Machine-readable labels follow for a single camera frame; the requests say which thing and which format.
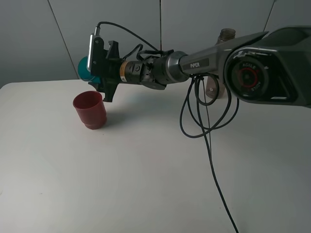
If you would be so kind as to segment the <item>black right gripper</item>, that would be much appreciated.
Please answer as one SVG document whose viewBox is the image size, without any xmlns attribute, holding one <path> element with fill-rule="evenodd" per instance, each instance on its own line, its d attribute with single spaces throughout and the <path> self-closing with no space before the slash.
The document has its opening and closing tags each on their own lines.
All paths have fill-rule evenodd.
<svg viewBox="0 0 311 233">
<path fill-rule="evenodd" d="M 122 59 L 119 54 L 119 43 L 108 41 L 109 49 L 103 50 L 102 62 L 96 69 L 94 76 L 99 77 L 101 82 L 88 82 L 97 92 L 104 93 L 104 102 L 112 102 L 118 84 L 121 82 L 120 67 Z"/>
</svg>

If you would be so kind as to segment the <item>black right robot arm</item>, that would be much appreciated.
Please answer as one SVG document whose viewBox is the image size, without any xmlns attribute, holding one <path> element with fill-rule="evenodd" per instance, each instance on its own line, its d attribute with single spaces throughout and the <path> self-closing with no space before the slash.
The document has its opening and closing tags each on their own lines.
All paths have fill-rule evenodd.
<svg viewBox="0 0 311 233">
<path fill-rule="evenodd" d="M 249 103 L 311 105 L 311 29 L 289 26 L 272 33 L 234 38 L 194 54 L 141 50 L 134 61 L 108 50 L 99 34 L 90 37 L 86 68 L 89 84 L 111 102 L 121 83 L 163 90 L 195 76 L 216 77 L 239 99 Z"/>
</svg>

